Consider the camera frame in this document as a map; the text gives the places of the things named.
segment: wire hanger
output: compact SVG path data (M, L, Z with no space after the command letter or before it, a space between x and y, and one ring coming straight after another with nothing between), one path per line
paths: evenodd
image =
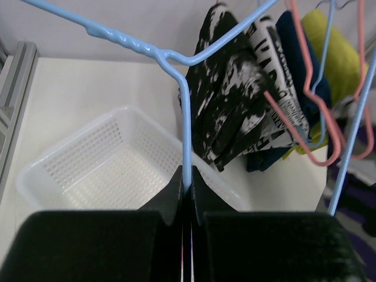
M323 79L323 76L324 76L324 68L325 68L326 58L327 58L327 55L328 55L329 38L330 38L331 27L333 25L335 6L336 6L336 1L330 0L329 17L328 17L327 28L326 28L326 31L325 31L325 41L324 41L323 55L322 55L322 58L321 58L320 70L319 70L319 73L318 73L317 80L315 81L315 83L313 84L312 89L311 89L312 93L316 93L316 87L321 82L321 80ZM323 143L323 141L325 139L325 135L326 135L326 124L325 123L326 123L325 115L323 114L322 111L320 111L321 135L320 135L320 139L319 139L318 143L316 143L316 144L310 143L308 141L308 139L306 138L306 136L304 135L301 128L299 128L299 131L300 131L301 135L303 136L304 141L306 142L306 144L308 144L308 146L310 148L317 148Z
M345 177L347 173L347 167L350 162L351 152L354 148L354 143L357 138L358 128L359 128L361 118L362 118L362 112L363 110L365 110L368 93L370 92L370 89L371 89L371 84L372 84L375 71L376 71L376 48L374 48L372 59L370 62L370 67L367 72L367 77L365 78L364 86L361 90L358 108L357 108L357 111L354 116L354 120L350 128L350 134L348 135L348 145L341 159L343 162L340 167L340 171L338 172L337 180L334 186L334 193L333 193L333 196L330 200L330 204L328 207L328 213L331 216L335 215L335 210L337 209L338 201L341 196L343 183L345 181Z
M312 154L312 152L310 151L307 144L303 141L303 138L298 134L294 126L288 121L283 111L278 107L278 104L274 101L271 95L268 92L265 92L264 96L269 101L273 109L277 112L281 120L285 123L290 133L298 140L299 145L305 150L307 156L311 159L311 161L317 166L328 166L328 165L331 165L339 157L341 153L341 141L337 133L337 127L335 126L335 121L330 111L326 107L325 102L319 96L315 95L314 93L310 91L310 84L311 84L312 75L313 75L313 67L312 67L311 56L308 51L308 46L306 43L306 38L304 36L303 28L301 26L300 17L299 17L297 6L296 6L296 1L290 0L289 2L288 0L286 0L286 7L287 9L290 9L292 11L294 26L297 32L297 37L298 37L301 53L303 55L304 64L306 66L305 67L306 77L305 77L303 92L310 100L312 100L318 106L320 111L323 112L327 125L328 125L329 134L333 140L334 148L333 148L333 154L330 156L330 158L324 162L318 161L315 158L315 156Z
M323 4L323 3L329 3L331 0L323 0L323 1L321 1L321 2L319 2L318 4L317 4L317 6L316 6L316 8L315 9L317 9L321 4ZM350 3L352 3L352 2L355 2L356 0L348 0L345 4L343 4L342 6L339 6L339 4L337 3L337 0L335 1L335 9L337 10L337 11L339 11L339 10L342 10L343 8L345 8L346 6L347 6L347 4L350 4Z
M143 42L128 34L124 34L116 29L108 28L95 21L76 15L64 10L58 6L45 2L44 0L21 0L31 4L39 9L50 12L61 18L67 19L86 29L86 32L94 37L106 39L113 43L119 44L124 48L135 51L138 54L153 58L160 67L179 84L182 93L182 114L183 114L183 185L184 195L187 195L189 187L192 184L192 132L191 132L191 113L190 113L190 95L189 87L185 77L174 68L167 59L172 59L182 65L194 66L202 62L209 56L212 56L225 44L234 39L240 32L245 30L252 22L264 14L278 0L266 0L259 9L246 17L243 21L234 26L220 39L211 44L208 48L195 54L192 57L184 56L174 50L159 49L152 44Z
M364 0L358 0L358 44L359 44L359 53L360 53L360 82L358 88L355 91L354 98L356 102L359 102L360 92L362 90L364 81L365 81L365 42L364 42ZM367 133L367 148L360 155L352 155L352 158L363 159L368 156L374 148L374 130L371 121L370 110L367 105L364 108L363 112L365 128ZM343 148L346 148L347 142L345 137L342 134L342 131L338 127L338 132L340 134L340 140Z

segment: perforated basket wall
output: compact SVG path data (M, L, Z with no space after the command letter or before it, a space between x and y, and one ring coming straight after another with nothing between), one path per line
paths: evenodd
M17 189L45 209L137 209L169 182L182 163L182 143L139 109L104 115L24 168ZM236 209L248 201L196 155L207 184Z

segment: blue wire hanger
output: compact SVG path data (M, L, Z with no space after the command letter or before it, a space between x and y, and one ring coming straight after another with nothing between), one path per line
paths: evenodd
M371 89L375 71L376 71L376 47L374 48L374 51L372 53L370 67L368 68L367 76L365 77L363 88L360 93L358 108L354 116L355 118L350 127L350 134L348 135L347 147L345 149L343 157L341 158L343 162L342 162L340 171L338 172L337 180L335 181L335 185L334 185L334 190L333 190L334 192L333 192L333 195L331 197L330 204L328 207L328 213L331 216L335 215L335 211L337 209L337 205L340 200L343 183L345 182L345 178L346 178L347 167L348 167L348 164L350 163L351 153L353 152L352 150L354 148L354 143L357 138L359 125L362 119L362 113L364 111L364 107L367 102L367 97Z
M316 92L317 85L321 82L321 80L323 79L323 76L324 76L325 62L326 62L327 55L328 55L329 38L330 38L331 27L333 25L334 10L335 10L336 4L337 3L336 3L335 0L330 0L329 17L328 17L327 28L326 28L326 31L325 31L323 56L321 58L320 70L319 70L319 73L318 73L317 80L315 81L315 83L313 84L312 89L311 89L312 93ZM304 142L310 148L319 147L325 139L325 133L326 133L327 127L326 127L325 116L321 111L320 111L320 123L321 123L321 135L320 135L320 139L319 139L318 143L316 143L316 144L310 143L310 141L308 141L308 139L304 135L302 128L300 128L300 127L298 128L300 135L302 136Z
M83 26L86 32L94 37L107 39L113 43L119 44L127 49L133 50L136 53L153 58L157 61L160 67L175 79L180 87L182 93L182 114L183 114L183 185L184 195L187 194L189 187L192 184L192 132L191 132L191 113L190 113L190 95L189 87L185 77L175 69L167 59L172 59L182 65L194 66L202 62L209 56L212 56L225 44L234 39L240 32L245 30L252 22L264 14L270 7L272 7L278 0L267 0L260 5L256 11L249 15L246 19L238 23L231 30L223 35L220 39L211 44L208 48L200 53L186 57L176 51L170 49L158 49L152 44L138 40L128 34L124 34L116 29L108 28L95 21L76 15L72 12L66 11L58 6L47 3L43 0L21 0L25 3L31 4L39 9L50 12L61 18L67 19L78 25Z

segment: white table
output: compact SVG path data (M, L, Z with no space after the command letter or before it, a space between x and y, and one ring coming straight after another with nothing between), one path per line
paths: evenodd
M186 67L178 69L187 71ZM177 83L154 64L40 58L0 204L0 261L18 227L34 212L14 184L28 162L92 119L124 104L140 107L180 138L182 119L176 95ZM324 160L326 148L315 155ZM240 157L221 175L250 199L253 210L314 210L326 182L326 168L296 153L265 173L247 173L246 158Z

